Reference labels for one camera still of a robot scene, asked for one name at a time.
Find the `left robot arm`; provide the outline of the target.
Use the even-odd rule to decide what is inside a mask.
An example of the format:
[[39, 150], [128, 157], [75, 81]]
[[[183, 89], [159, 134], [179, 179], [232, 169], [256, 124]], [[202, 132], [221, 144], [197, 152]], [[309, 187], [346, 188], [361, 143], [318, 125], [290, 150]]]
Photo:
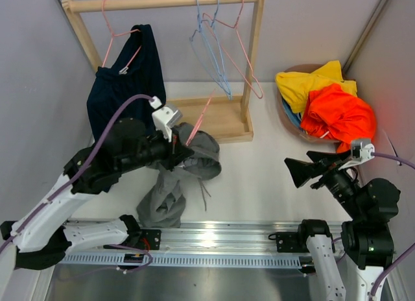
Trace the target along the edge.
[[172, 139], [161, 132], [145, 135], [144, 124], [133, 118], [114, 123], [93, 146], [78, 151], [64, 166], [50, 193], [23, 219], [5, 221], [1, 235], [1, 270], [44, 270], [72, 252], [93, 247], [145, 249], [143, 231], [132, 215], [89, 226], [64, 224], [87, 201], [118, 183], [130, 171], [160, 163], [172, 169], [193, 154], [178, 130]]

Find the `light blue shorts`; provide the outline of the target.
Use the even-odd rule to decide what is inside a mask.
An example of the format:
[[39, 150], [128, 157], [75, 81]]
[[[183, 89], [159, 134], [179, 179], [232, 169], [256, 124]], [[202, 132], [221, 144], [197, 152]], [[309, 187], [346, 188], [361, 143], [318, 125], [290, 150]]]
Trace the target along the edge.
[[301, 127], [302, 114], [294, 113], [285, 99], [282, 99], [281, 105], [283, 108], [283, 115], [285, 116], [285, 127], [289, 130], [299, 130], [300, 132], [305, 132], [305, 130]]

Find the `grey shorts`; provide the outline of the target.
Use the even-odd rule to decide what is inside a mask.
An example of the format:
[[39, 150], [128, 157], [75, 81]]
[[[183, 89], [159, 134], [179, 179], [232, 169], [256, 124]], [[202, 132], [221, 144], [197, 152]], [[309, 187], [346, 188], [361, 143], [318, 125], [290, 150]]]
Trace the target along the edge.
[[210, 193], [204, 182], [217, 177], [222, 166], [219, 161], [220, 146], [204, 131], [197, 131], [189, 143], [194, 151], [189, 158], [179, 163], [171, 171], [160, 163], [151, 168], [159, 171], [155, 185], [143, 197], [136, 211], [138, 221], [146, 228], [178, 228], [186, 207], [184, 184], [192, 181], [199, 184], [200, 193], [206, 206], [206, 196]]

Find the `orange shorts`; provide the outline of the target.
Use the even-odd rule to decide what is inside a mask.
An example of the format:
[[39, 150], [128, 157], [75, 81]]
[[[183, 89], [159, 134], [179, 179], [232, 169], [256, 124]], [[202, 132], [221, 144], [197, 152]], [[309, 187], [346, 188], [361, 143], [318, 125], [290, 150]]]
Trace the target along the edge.
[[373, 139], [377, 121], [368, 103], [332, 84], [309, 92], [301, 128], [310, 136], [338, 141], [337, 152], [346, 152], [353, 140]]

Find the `yellow shorts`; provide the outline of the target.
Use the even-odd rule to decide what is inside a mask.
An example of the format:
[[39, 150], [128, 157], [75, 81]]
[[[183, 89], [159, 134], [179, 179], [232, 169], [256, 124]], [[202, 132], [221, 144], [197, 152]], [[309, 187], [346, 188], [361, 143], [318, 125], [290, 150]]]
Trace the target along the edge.
[[295, 114], [303, 113], [309, 92], [321, 90], [332, 84], [339, 85], [342, 90], [357, 96], [357, 83], [344, 80], [342, 67], [338, 60], [332, 60], [310, 73], [290, 71], [276, 74], [278, 90]]

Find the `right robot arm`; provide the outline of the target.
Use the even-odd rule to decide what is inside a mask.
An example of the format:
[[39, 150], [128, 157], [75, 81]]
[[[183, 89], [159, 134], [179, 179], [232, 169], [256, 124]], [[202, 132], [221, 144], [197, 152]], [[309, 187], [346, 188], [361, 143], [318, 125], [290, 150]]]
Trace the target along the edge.
[[349, 152], [307, 152], [310, 162], [285, 158], [296, 187], [310, 179], [312, 189], [326, 187], [350, 221], [342, 223], [341, 240], [346, 257], [342, 279], [334, 258], [335, 239], [324, 220], [304, 219], [295, 233], [276, 234], [278, 252], [309, 252], [314, 261], [324, 300], [379, 300], [387, 274], [394, 268], [394, 242], [388, 227], [398, 214], [399, 189], [384, 178], [360, 186], [349, 169], [374, 158], [374, 146], [354, 147]]

